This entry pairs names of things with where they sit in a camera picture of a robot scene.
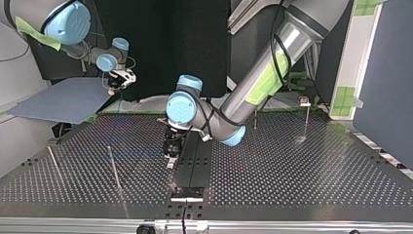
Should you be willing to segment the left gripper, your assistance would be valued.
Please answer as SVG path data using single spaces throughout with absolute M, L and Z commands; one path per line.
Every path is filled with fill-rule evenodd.
M 175 129 L 171 126 L 166 128 L 165 132 L 165 141 L 163 144 L 164 154 L 168 159 L 167 168 L 172 169 L 177 160 L 176 157 L 170 156 L 179 156 L 182 152 L 182 141 L 185 139 L 185 132 L 183 130 Z

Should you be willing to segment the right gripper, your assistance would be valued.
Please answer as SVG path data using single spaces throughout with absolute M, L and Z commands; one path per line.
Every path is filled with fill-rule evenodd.
M 114 96 L 115 92 L 113 90 L 121 89 L 124 81 L 125 79 L 122 76 L 118 74 L 110 73 L 108 77 L 107 85 L 111 90 L 108 91 L 108 94 L 110 96 Z

